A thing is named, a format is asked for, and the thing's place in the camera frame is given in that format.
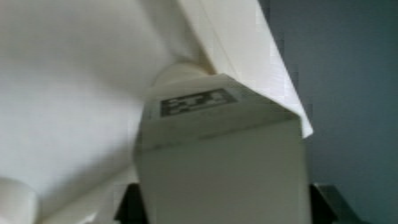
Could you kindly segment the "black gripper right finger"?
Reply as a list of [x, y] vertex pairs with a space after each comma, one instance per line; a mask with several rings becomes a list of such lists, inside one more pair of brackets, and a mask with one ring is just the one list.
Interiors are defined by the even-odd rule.
[[313, 183], [309, 190], [313, 224], [363, 224], [336, 186]]

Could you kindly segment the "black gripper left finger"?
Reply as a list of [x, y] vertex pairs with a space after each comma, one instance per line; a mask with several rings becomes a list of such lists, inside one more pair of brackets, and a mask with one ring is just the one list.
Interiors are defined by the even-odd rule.
[[142, 224], [142, 200], [137, 184], [128, 185], [114, 220], [119, 224]]

